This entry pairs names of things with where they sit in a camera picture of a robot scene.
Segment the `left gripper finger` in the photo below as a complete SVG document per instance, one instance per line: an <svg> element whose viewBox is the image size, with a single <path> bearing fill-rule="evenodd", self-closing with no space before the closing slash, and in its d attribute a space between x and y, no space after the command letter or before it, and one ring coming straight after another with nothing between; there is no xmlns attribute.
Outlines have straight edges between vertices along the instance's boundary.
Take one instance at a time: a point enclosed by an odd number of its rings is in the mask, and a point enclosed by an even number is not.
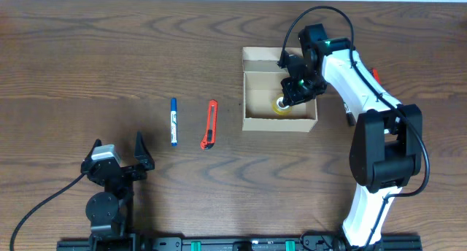
<svg viewBox="0 0 467 251"><path fill-rule="evenodd" d="M136 134L134 157L146 171L150 171L155 168L155 161L147 150L142 133L140 131L138 131Z"/></svg>
<svg viewBox="0 0 467 251"><path fill-rule="evenodd" d="M94 149L95 149L96 147L100 147L100 146L102 146L101 140L100 140L100 139L97 139L97 140L94 142L93 146L91 147L90 152L88 153L88 155L86 156L86 158L91 158Z"/></svg>

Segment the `yellow tape roll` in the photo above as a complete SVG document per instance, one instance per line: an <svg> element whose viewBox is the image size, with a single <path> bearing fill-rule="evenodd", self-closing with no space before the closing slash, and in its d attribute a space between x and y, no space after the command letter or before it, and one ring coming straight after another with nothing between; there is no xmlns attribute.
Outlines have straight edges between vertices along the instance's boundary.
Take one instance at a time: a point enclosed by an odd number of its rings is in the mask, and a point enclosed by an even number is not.
<svg viewBox="0 0 467 251"><path fill-rule="evenodd" d="M278 94L271 101L271 107L277 115L281 115L281 116L288 115L292 111L292 107L284 105L283 101L284 101L284 95L282 93Z"/></svg>

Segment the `black whiteboard marker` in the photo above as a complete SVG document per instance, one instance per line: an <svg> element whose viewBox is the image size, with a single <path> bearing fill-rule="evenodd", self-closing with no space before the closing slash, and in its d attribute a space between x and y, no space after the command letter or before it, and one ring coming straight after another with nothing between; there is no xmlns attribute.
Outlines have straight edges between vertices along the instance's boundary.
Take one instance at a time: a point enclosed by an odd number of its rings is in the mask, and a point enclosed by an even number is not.
<svg viewBox="0 0 467 251"><path fill-rule="evenodd" d="M355 125L355 118L354 118L349 106L347 105L347 103L344 103L344 110L345 110L348 125L349 126L354 126Z"/></svg>

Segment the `red black stapler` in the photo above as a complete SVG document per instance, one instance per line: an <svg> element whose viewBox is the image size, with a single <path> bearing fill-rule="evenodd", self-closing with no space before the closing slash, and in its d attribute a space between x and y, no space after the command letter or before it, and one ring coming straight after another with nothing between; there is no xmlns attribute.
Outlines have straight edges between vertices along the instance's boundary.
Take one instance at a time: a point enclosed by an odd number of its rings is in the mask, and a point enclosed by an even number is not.
<svg viewBox="0 0 467 251"><path fill-rule="evenodd" d="M376 69L372 69L371 74L373 75L373 78L380 84L380 78L379 78L378 71Z"/></svg>

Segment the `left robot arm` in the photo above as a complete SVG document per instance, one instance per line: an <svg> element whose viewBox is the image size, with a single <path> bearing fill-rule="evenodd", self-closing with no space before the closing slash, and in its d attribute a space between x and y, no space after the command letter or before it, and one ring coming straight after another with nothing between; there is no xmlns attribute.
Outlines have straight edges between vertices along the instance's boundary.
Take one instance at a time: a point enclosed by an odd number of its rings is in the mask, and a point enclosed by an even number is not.
<svg viewBox="0 0 467 251"><path fill-rule="evenodd" d="M137 163L121 166L113 144L97 139L81 164L81 174L104 190L88 201L85 213L90 221L92 250L150 250L150 240L133 230L134 183L147 178L155 161L147 150L142 133L136 135Z"/></svg>

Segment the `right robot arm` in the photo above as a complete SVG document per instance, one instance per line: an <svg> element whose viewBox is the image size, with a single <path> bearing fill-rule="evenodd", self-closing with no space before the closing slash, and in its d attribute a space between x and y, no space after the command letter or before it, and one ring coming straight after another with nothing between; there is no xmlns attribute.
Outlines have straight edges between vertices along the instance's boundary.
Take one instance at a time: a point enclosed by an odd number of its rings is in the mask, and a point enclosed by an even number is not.
<svg viewBox="0 0 467 251"><path fill-rule="evenodd" d="M300 56L282 50L278 65L289 76L281 81L282 95L272 106L285 114L332 85L347 115L355 121L350 169L357 182L349 214L332 235L301 237L305 250L421 250L419 236L382 235L382 224L402 188L420 172L422 114L403 105L379 84L347 38L328 38L322 24L298 34Z"/></svg>

